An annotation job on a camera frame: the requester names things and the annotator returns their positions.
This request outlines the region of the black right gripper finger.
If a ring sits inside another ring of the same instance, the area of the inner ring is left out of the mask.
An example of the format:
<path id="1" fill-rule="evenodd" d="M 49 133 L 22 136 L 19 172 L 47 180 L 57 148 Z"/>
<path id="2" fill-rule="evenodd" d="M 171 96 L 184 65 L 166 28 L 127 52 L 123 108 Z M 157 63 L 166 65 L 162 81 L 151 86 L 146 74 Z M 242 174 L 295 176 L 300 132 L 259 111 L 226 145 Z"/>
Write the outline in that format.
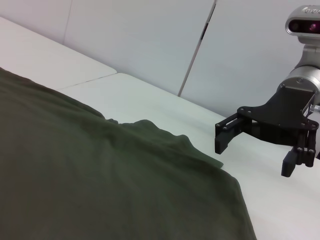
<path id="1" fill-rule="evenodd" d="M 214 150 L 216 154 L 222 154 L 233 138 L 241 134 L 247 126 L 249 119 L 235 113 L 215 124 Z"/>
<path id="2" fill-rule="evenodd" d="M 296 143 L 282 161 L 281 176 L 290 177 L 296 165 L 304 164 L 308 168 L 314 166 L 316 157 L 317 130 L 300 130 Z"/>

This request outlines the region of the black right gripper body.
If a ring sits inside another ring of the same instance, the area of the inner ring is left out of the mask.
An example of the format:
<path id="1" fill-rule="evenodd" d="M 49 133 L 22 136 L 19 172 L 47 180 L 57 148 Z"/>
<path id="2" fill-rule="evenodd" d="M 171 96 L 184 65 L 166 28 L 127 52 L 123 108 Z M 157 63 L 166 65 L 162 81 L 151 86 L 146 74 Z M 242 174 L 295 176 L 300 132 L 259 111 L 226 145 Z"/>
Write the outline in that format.
<path id="1" fill-rule="evenodd" d="M 317 123 L 304 112 L 315 98 L 311 91 L 282 87 L 261 106 L 242 106 L 244 132 L 265 142 L 285 146 L 314 146 Z"/>

